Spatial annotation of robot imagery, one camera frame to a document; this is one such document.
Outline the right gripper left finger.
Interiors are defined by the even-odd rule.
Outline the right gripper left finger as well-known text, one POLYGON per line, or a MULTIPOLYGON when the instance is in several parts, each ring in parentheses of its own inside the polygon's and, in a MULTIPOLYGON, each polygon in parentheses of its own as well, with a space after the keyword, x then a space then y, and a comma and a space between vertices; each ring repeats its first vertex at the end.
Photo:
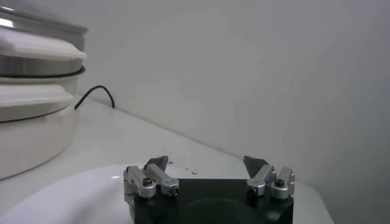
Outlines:
POLYGON ((177 197, 180 184, 178 179, 165 172, 168 161, 168 156, 160 156, 151 158, 142 169, 138 166, 128 166, 123 171, 124 195, 152 198, 160 187, 163 195, 177 197))

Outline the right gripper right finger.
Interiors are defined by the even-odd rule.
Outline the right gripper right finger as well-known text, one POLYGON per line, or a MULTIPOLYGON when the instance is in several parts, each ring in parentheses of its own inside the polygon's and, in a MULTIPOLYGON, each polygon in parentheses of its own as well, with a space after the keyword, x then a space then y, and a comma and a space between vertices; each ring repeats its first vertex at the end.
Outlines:
POLYGON ((290 167, 282 167, 280 171, 268 164, 264 159, 244 156, 244 165, 250 176, 246 181, 248 193, 258 198, 268 193, 277 200, 287 200, 295 195, 295 173, 290 167))

